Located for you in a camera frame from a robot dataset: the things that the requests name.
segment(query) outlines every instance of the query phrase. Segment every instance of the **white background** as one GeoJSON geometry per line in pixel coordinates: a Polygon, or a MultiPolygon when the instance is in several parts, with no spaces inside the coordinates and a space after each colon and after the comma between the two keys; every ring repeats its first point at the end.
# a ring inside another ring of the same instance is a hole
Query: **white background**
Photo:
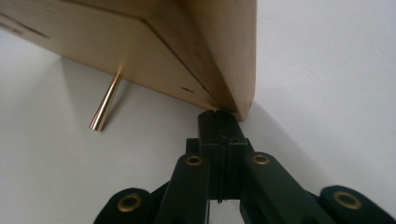
{"type": "MultiPolygon", "coordinates": [[[[396,217],[396,2],[259,0],[257,86],[240,123],[306,189],[356,189],[396,217]]],[[[168,181],[204,110],[0,31],[0,223],[93,223],[130,187],[168,181]]],[[[242,223],[237,202],[210,223],[242,223]]]]}

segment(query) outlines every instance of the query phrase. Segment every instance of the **metal pin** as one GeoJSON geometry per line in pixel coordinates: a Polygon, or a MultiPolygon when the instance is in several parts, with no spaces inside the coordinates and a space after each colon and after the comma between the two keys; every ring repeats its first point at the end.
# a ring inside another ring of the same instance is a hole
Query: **metal pin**
{"type": "Polygon", "coordinates": [[[118,72],[113,80],[111,80],[110,86],[108,87],[105,96],[103,97],[102,103],[99,105],[95,116],[91,122],[90,128],[94,131],[102,131],[106,122],[108,111],[110,111],[111,103],[113,102],[114,96],[116,95],[117,88],[120,84],[122,77],[118,72]]]}

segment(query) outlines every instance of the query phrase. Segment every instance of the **small hole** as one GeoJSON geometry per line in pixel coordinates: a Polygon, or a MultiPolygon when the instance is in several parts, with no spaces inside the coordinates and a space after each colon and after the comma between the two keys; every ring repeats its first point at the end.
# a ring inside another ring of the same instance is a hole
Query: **small hole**
{"type": "Polygon", "coordinates": [[[191,156],[186,159],[188,165],[199,165],[202,163],[202,159],[197,156],[191,156]]]}
{"type": "Polygon", "coordinates": [[[132,212],[140,206],[142,199],[136,193],[128,194],[122,197],[117,204],[121,212],[132,212]]]}
{"type": "Polygon", "coordinates": [[[333,195],[336,202],[349,209],[360,209],[361,201],[353,194],[345,191],[336,191],[333,195]]]}
{"type": "MultiPolygon", "coordinates": [[[[41,36],[43,36],[43,37],[49,38],[47,35],[44,35],[43,33],[38,32],[37,30],[35,30],[35,29],[33,29],[32,27],[29,27],[29,26],[23,24],[23,23],[20,22],[20,21],[17,21],[17,20],[15,20],[15,19],[13,19],[13,18],[10,18],[8,15],[6,15],[6,14],[4,14],[4,13],[2,13],[2,12],[0,12],[0,16],[2,16],[2,17],[4,17],[4,18],[7,18],[7,19],[9,19],[10,21],[13,21],[13,22],[17,23],[19,26],[23,27],[24,29],[26,29],[26,30],[28,30],[28,31],[30,31],[30,32],[33,32],[33,33],[35,33],[35,34],[37,34],[37,35],[41,35],[41,36]]],[[[12,31],[12,32],[16,32],[17,34],[21,34],[20,31],[15,30],[15,29],[13,29],[13,28],[11,28],[11,31],[12,31]]]]}
{"type": "Polygon", "coordinates": [[[180,87],[182,90],[185,90],[185,91],[187,91],[187,92],[190,92],[190,93],[195,93],[194,91],[192,91],[192,90],[190,90],[190,89],[187,89],[187,88],[185,88],[185,87],[180,87]]]}
{"type": "Polygon", "coordinates": [[[5,24],[3,24],[1,22],[0,22],[0,27],[3,27],[4,29],[9,30],[10,32],[12,32],[12,33],[14,33],[16,35],[22,35],[21,31],[19,31],[17,29],[14,29],[14,28],[12,28],[12,27],[10,27],[8,25],[5,25],[5,24]]]}
{"type": "Polygon", "coordinates": [[[263,156],[263,155],[255,155],[253,157],[253,161],[256,162],[259,165],[265,165],[265,164],[268,164],[270,162],[270,159],[268,159],[268,157],[263,156]]]}

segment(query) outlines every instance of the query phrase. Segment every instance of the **clamp jaw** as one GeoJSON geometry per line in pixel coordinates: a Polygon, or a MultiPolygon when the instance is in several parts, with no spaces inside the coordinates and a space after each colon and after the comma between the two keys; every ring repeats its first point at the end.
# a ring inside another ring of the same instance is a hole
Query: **clamp jaw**
{"type": "Polygon", "coordinates": [[[168,183],[115,194],[94,223],[206,224],[210,200],[229,199],[240,200],[248,224],[396,223],[353,189],[305,191],[274,157],[254,151],[233,115],[206,111],[198,122],[199,138],[187,139],[168,183]]]}

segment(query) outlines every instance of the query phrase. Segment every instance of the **screw hole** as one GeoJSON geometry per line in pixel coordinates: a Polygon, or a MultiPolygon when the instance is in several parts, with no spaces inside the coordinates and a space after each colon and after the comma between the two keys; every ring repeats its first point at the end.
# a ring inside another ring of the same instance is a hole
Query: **screw hole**
{"type": "Polygon", "coordinates": [[[132,212],[142,204],[142,199],[137,193],[128,194],[122,197],[117,204],[121,212],[132,212]]]}
{"type": "Polygon", "coordinates": [[[191,156],[186,159],[186,163],[188,165],[199,165],[202,163],[202,159],[198,156],[191,156]]]}
{"type": "Polygon", "coordinates": [[[5,25],[2,22],[0,22],[0,27],[3,27],[4,29],[9,30],[10,32],[14,33],[15,35],[22,35],[21,31],[14,29],[8,25],[5,25]]]}
{"type": "Polygon", "coordinates": [[[268,159],[268,157],[263,156],[263,155],[255,155],[253,157],[253,161],[259,165],[265,165],[270,162],[270,159],[268,159]]]}
{"type": "Polygon", "coordinates": [[[345,191],[336,191],[333,195],[336,202],[349,209],[360,209],[361,201],[353,194],[345,191]]]}
{"type": "Polygon", "coordinates": [[[184,91],[187,91],[187,92],[190,92],[190,93],[195,93],[194,91],[192,91],[192,90],[190,90],[190,89],[187,89],[187,88],[185,88],[185,87],[180,87],[182,90],[184,90],[184,91]]]}

